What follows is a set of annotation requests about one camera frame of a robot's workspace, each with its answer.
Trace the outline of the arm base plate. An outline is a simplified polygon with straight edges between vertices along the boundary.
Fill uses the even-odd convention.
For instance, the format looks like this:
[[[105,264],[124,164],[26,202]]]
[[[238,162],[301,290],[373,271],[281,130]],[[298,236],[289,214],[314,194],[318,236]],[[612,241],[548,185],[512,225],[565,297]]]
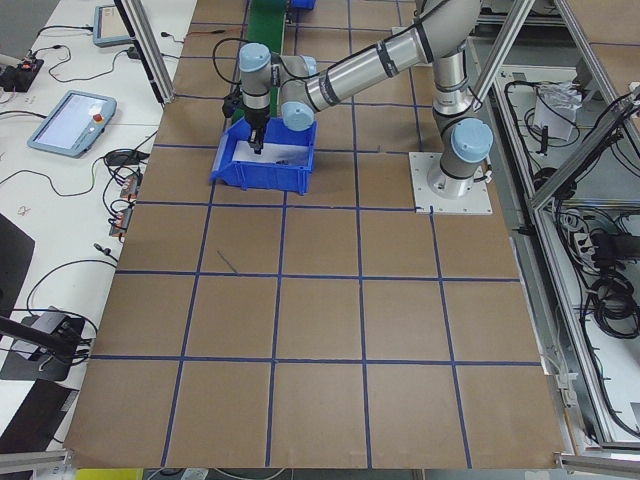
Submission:
[[[414,209],[419,214],[491,215],[487,183],[481,167],[468,179],[453,179],[440,168],[441,153],[410,152]]]

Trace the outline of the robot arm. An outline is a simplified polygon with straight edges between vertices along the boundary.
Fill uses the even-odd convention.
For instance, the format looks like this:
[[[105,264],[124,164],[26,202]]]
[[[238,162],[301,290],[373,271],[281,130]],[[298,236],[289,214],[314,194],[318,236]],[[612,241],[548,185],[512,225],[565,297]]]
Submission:
[[[466,40],[480,11],[478,1],[426,1],[411,25],[320,72],[301,56],[280,56],[264,44],[245,44],[239,50],[239,91],[250,128],[249,145],[256,153],[263,148],[272,88],[280,91],[285,126],[305,131],[316,113],[417,64],[426,64],[433,68],[433,117],[444,146],[427,181],[442,198],[464,197],[493,143],[489,127],[471,111],[475,100],[465,67]]]

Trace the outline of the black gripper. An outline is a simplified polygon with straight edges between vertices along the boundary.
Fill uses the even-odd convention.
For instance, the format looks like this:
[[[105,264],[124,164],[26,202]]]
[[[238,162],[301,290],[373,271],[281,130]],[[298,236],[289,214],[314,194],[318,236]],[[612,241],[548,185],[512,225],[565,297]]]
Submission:
[[[244,119],[250,127],[248,144],[255,154],[260,154],[264,146],[264,137],[270,120],[270,107],[260,109],[246,107]]]

